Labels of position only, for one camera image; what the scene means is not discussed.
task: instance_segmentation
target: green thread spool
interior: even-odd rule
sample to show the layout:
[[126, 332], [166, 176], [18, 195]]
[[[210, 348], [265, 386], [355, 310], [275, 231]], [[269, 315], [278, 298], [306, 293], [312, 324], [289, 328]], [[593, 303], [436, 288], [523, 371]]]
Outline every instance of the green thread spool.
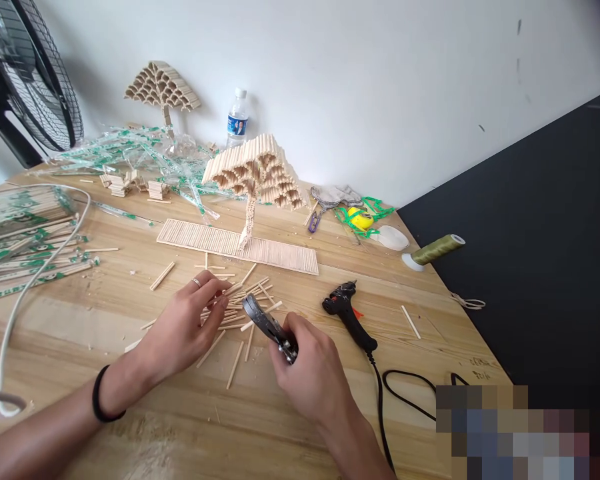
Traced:
[[450, 234], [430, 243], [413, 253], [404, 253], [402, 261], [412, 270], [424, 271], [425, 265], [464, 246], [465, 241]]

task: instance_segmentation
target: spool of thread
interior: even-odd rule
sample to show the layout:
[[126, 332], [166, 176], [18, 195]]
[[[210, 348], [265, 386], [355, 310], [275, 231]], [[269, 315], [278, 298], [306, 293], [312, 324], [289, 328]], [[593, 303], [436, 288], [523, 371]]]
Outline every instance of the spool of thread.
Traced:
[[457, 235], [446, 235], [420, 250], [402, 254], [402, 261], [412, 270], [424, 271], [426, 264], [448, 254], [450, 251], [458, 250], [464, 244], [465, 241]]
[[351, 223], [358, 227], [360, 230], [368, 230], [368, 228], [370, 228], [373, 225], [373, 217], [370, 214], [368, 214], [368, 212], [364, 210], [361, 211], [356, 207], [351, 207], [348, 210], [347, 214], [350, 217], [352, 217], [357, 212], [360, 213], [358, 213], [358, 215], [351, 219]]

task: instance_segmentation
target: power cord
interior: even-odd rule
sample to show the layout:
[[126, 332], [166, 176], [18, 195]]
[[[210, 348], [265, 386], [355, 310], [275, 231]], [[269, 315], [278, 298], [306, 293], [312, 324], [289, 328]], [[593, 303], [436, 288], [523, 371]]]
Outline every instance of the power cord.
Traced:
[[[383, 392], [382, 392], [382, 385], [384, 383], [384, 386], [387, 388], [387, 390], [389, 390], [389, 393], [392, 394], [394, 397], [402, 400], [407, 405], [415, 408], [416, 410], [418, 410], [418, 412], [422, 413], [423, 415], [426, 415], [428, 418], [430, 418], [433, 421], [435, 421], [435, 417], [432, 414], [430, 414], [426, 410], [420, 408], [414, 402], [411, 402], [411, 401], [407, 400], [406, 398], [402, 397], [401, 395], [399, 395], [398, 393], [394, 392], [393, 389], [389, 386], [389, 382], [387, 381], [387, 377], [391, 373], [397, 373], [397, 374], [400, 374], [400, 375], [408, 375], [410, 377], [418, 378], [418, 379], [426, 382], [426, 384], [431, 388], [431, 390], [433, 390], [433, 394], [434, 395], [435, 395], [435, 385], [432, 384], [428, 379], [424, 378], [422, 375], [418, 375], [417, 373], [407, 372], [407, 371], [403, 371], [403, 370], [387, 370], [386, 372], [384, 372], [382, 374], [382, 378], [381, 378], [380, 377], [380, 372], [378, 371], [378, 367], [375, 364], [375, 360], [373, 358], [373, 354], [370, 351], [365, 352], [365, 353], [367, 354], [367, 356], [369, 358], [369, 362], [371, 362], [371, 364], [373, 366], [373, 369], [375, 370], [375, 376], [376, 376], [376, 378], [378, 380], [378, 421], [380, 423], [380, 437], [382, 438], [382, 447], [385, 450], [385, 457], [387, 458], [387, 462], [388, 462], [389, 466], [391, 467], [391, 470], [393, 470], [393, 472], [395, 473], [395, 468], [393, 466], [393, 460], [391, 458], [391, 452], [389, 450], [389, 444], [387, 442], [387, 436], [385, 434], [385, 421], [384, 421], [384, 417], [383, 417], [383, 414], [382, 414], [383, 413]], [[465, 385], [468, 385], [468, 383], [464, 380], [464, 378], [462, 378], [457, 373], [452, 372], [451, 373], [451, 384], [452, 385], [457, 385], [457, 381], [458, 380], [460, 380], [460, 382], [464, 383]]]
[[[29, 291], [31, 286], [35, 283], [35, 281], [38, 280], [38, 277], [40, 276], [40, 274], [42, 274], [42, 272], [44, 272], [46, 270], [48, 264], [50, 264], [53, 260], [55, 260], [55, 258], [58, 256], [58, 254], [70, 242], [70, 240], [72, 239], [74, 234], [76, 234], [76, 232], [78, 232], [78, 230], [80, 230], [80, 227], [82, 227], [82, 223], [84, 222], [85, 218], [87, 217], [87, 212], [89, 211], [89, 207], [91, 206], [91, 196], [87, 192], [85, 192], [82, 189], [76, 188], [76, 187], [70, 187], [68, 185], [58, 185], [56, 183], [36, 183], [34, 185], [25, 185], [22, 187], [16, 187], [16, 188], [11, 189], [10, 191], [28, 189], [28, 188], [32, 188], [32, 187], [57, 187], [57, 188], [74, 190], [74, 191], [83, 193], [87, 197], [87, 204], [85, 205], [84, 210], [82, 210], [82, 215], [76, 222], [75, 228], [73, 229], [73, 232], [70, 234], [70, 236], [68, 236], [67, 240], [65, 240], [64, 243], [62, 245], [60, 245], [60, 247], [52, 254], [52, 256], [50, 256], [47, 259], [47, 261], [44, 262], [44, 264], [38, 269], [38, 271], [36, 273], [33, 274], [32, 278], [29, 280], [29, 282], [27, 282], [25, 287], [22, 289], [22, 292], [20, 292], [20, 295], [18, 296], [18, 300], [16, 300], [15, 305], [13, 306], [11, 315], [9, 316], [9, 320], [7, 322], [7, 327], [5, 328], [5, 334], [2, 338], [2, 345], [0, 346], [0, 414], [3, 417], [7, 417], [7, 418], [16, 416], [18, 413], [20, 413], [22, 410], [24, 410], [24, 408], [26, 408], [26, 406], [27, 406], [27, 403], [21, 397], [2, 392], [2, 388], [3, 388], [4, 382], [5, 382], [5, 359], [7, 358], [7, 348], [9, 346], [9, 338], [11, 337], [11, 331], [13, 330], [13, 326], [15, 325], [15, 320], [18, 315], [18, 310], [20, 309], [20, 305], [22, 304], [22, 300], [24, 300], [25, 295], [27, 294], [27, 292]], [[16, 408], [8, 409], [5, 405], [6, 403], [15, 405]]]

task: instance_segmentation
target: yellow tape roll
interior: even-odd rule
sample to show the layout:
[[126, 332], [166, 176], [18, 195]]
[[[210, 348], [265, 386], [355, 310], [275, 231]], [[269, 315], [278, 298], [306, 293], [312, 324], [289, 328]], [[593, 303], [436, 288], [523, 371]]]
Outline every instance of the yellow tape roll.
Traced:
[[[351, 207], [347, 214], [352, 216], [354, 213], [359, 212], [360, 209]], [[367, 230], [373, 225], [373, 218], [366, 211], [362, 210], [362, 213], [356, 215], [351, 219], [351, 223], [358, 227], [360, 230]]]

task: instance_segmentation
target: wooden base board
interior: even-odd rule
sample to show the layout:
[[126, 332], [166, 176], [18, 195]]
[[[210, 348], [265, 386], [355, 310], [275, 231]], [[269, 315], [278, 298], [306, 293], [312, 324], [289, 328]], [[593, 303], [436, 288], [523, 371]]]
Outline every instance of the wooden base board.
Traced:
[[318, 275], [315, 250], [252, 238], [244, 251], [238, 251], [239, 238], [240, 234], [232, 231], [168, 219], [157, 242]]

